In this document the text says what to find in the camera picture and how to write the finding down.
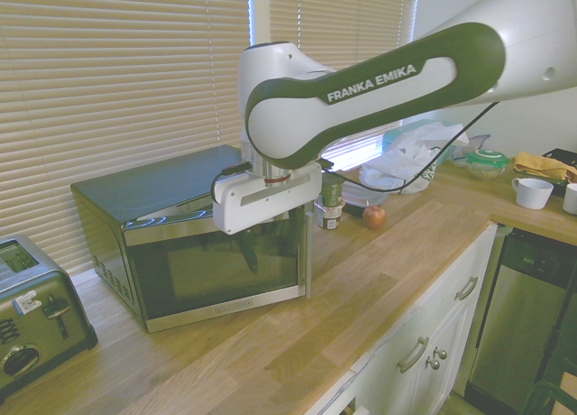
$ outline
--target yellow cloth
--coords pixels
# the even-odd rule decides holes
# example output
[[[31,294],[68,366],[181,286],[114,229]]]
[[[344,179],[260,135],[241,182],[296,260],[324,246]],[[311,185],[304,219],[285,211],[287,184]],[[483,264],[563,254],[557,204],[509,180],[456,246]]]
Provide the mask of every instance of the yellow cloth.
[[[513,158],[515,170],[543,178],[577,182],[577,169],[553,158],[521,152]]]

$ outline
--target stainless steel dishwasher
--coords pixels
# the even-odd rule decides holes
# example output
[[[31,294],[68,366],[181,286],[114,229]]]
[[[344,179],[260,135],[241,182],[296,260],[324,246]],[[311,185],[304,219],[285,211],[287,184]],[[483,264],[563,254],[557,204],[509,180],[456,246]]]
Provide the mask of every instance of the stainless steel dishwasher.
[[[555,352],[565,319],[577,313],[575,257],[577,247],[542,236],[516,229],[506,237],[465,388],[467,401],[491,415],[519,413],[554,355],[577,355],[577,341],[563,345],[567,354]]]

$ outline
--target white mug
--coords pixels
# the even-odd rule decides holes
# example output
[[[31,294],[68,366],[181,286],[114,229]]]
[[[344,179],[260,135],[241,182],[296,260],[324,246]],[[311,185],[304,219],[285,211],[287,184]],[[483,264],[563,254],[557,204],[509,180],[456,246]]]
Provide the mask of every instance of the white mug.
[[[565,200],[563,210],[570,214],[577,215],[577,183],[570,183],[565,190]]]
[[[517,204],[527,209],[542,209],[553,191],[553,184],[546,180],[515,178],[511,182],[517,192]]]

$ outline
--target white cabinet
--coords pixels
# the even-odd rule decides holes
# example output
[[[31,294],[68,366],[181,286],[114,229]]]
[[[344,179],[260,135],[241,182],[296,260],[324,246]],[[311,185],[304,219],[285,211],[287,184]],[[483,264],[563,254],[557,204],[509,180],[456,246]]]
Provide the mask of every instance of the white cabinet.
[[[453,388],[495,231],[490,225],[307,415],[338,415],[352,399],[371,415],[434,415]]]

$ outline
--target power cord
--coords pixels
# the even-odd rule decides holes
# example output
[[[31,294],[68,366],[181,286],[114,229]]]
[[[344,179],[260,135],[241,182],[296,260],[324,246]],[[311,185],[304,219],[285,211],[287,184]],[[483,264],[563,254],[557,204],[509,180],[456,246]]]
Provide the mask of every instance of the power cord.
[[[447,142],[447,144],[443,147],[443,149],[441,149],[441,151],[419,172],[415,175],[415,177],[413,179],[411,179],[409,182],[405,183],[404,185],[400,186],[400,187],[396,187],[396,188],[391,188],[391,189],[378,189],[378,188],[373,188],[373,187],[367,187],[366,185],[363,185],[360,182],[357,182],[355,180],[350,180],[349,178],[347,178],[346,176],[344,176],[343,174],[340,173],[336,173],[334,171],[330,171],[330,168],[325,168],[325,167],[332,167],[333,164],[330,161],[327,160],[322,160],[321,163],[321,167],[323,169],[323,171],[326,171],[328,173],[331,173],[333,175],[335,175],[337,178],[346,180],[347,182],[351,182],[355,185],[358,185],[359,187],[363,187],[365,189],[368,189],[370,191],[377,191],[377,192],[397,192],[397,191],[401,191],[404,188],[408,187],[411,183],[413,183],[414,181],[416,181],[418,178],[420,178],[423,173],[425,171],[428,170],[429,167],[431,167],[436,160],[438,160],[441,155],[443,154],[444,151],[446,151],[449,146],[451,146],[451,144],[453,144],[455,142],[455,140],[457,138],[459,138],[459,136],[466,132],[469,128],[471,128],[473,125],[475,125],[477,123],[477,121],[479,119],[481,119],[484,115],[486,115],[496,104],[498,104],[499,102],[493,102],[491,105],[489,105],[488,107],[486,107],[484,110],[482,110],[477,116],[475,116],[474,119],[472,119],[461,131],[459,131],[451,140],[449,140]]]
[[[223,176],[230,176],[230,175],[236,174],[236,173],[242,173],[243,171],[250,170],[251,168],[252,168],[252,163],[250,161],[246,161],[246,162],[241,162],[241,163],[238,163],[236,165],[232,165],[230,167],[226,167],[225,169],[223,169],[220,173],[218,173],[216,175],[216,177],[213,179],[213,183],[210,186],[211,199],[215,203],[218,203],[216,201],[216,196],[215,196],[215,185],[216,185],[216,182],[220,178],[222,178]]]

